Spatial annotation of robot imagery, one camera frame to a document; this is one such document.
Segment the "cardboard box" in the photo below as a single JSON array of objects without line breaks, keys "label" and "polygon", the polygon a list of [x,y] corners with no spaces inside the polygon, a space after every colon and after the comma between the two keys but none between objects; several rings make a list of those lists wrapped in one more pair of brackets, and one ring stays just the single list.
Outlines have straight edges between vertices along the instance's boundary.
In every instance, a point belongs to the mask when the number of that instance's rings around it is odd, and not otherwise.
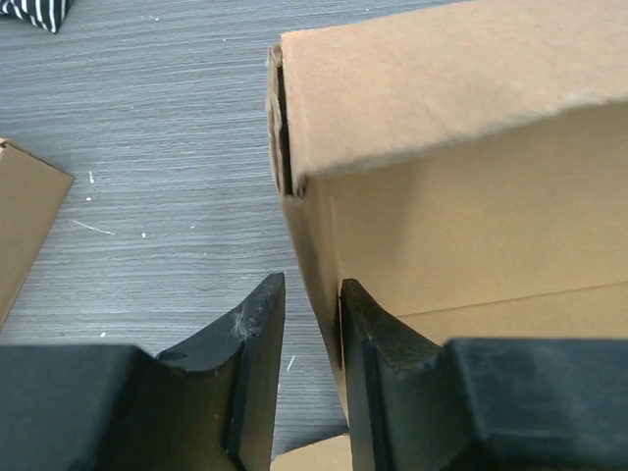
[{"label": "cardboard box", "polygon": [[342,279],[437,342],[628,336],[627,100],[622,0],[282,36],[272,164],[342,399]]},{"label": "cardboard box", "polygon": [[0,327],[73,178],[0,139]]}]

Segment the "gray wood-grain table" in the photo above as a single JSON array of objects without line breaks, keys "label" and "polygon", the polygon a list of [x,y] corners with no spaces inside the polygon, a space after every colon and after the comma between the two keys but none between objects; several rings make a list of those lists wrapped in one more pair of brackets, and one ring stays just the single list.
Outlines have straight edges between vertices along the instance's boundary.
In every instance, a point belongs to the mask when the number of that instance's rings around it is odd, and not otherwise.
[{"label": "gray wood-grain table", "polygon": [[0,19],[0,135],[77,178],[0,343],[154,353],[284,271],[275,452],[343,432],[270,175],[266,48],[428,3],[77,0],[57,35]]}]

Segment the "box seam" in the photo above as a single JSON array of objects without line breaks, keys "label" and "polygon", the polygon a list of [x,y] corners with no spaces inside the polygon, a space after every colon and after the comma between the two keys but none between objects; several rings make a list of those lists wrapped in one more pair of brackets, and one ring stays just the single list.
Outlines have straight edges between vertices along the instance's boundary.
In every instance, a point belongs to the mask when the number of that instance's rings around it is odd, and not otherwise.
[{"label": "box seam", "polygon": [[580,292],[580,291],[589,291],[589,290],[593,290],[593,289],[621,287],[622,285],[628,285],[628,281],[617,282],[617,283],[607,283],[607,284],[604,284],[604,285],[596,285],[596,286],[585,287],[585,288],[573,288],[573,289],[563,289],[561,291],[542,292],[542,293],[539,293],[539,294],[531,294],[529,296],[510,297],[508,299],[500,299],[500,300],[497,300],[497,301],[477,302],[477,303],[474,303],[474,304],[466,304],[464,306],[457,306],[457,307],[445,307],[443,309],[435,309],[435,310],[432,310],[432,311],[411,312],[409,314],[395,314],[395,317],[397,317],[398,319],[402,319],[404,317],[410,317],[410,316],[424,316],[424,315],[430,315],[430,314],[438,314],[439,312],[451,312],[451,311],[458,311],[458,310],[461,311],[463,309],[468,309],[468,308],[471,308],[471,307],[491,306],[493,304],[504,304],[504,303],[507,303],[507,302],[523,301],[523,300],[535,299],[535,298],[539,298],[539,297],[550,297],[550,296],[556,296],[556,295],[560,295],[560,294],[567,294],[567,293],[570,293],[570,292]]}]

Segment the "cardboard flap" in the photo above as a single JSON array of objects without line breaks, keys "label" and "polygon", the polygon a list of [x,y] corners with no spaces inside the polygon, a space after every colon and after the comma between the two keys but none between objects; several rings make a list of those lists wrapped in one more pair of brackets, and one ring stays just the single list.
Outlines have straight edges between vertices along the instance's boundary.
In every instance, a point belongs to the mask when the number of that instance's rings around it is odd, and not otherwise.
[{"label": "cardboard flap", "polygon": [[287,33],[292,181],[623,101],[627,39],[623,0],[477,0]]},{"label": "cardboard flap", "polygon": [[0,140],[0,326],[73,178]]},{"label": "cardboard flap", "polygon": [[348,435],[280,454],[271,471],[352,471]]}]

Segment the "striped fabric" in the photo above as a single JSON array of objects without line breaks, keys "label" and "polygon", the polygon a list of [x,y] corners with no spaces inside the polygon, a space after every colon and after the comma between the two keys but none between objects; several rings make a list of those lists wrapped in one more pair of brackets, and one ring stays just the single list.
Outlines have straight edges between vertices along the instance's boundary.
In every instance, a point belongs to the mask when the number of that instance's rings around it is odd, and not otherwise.
[{"label": "striped fabric", "polygon": [[0,0],[0,15],[57,32],[73,3],[74,0]]}]

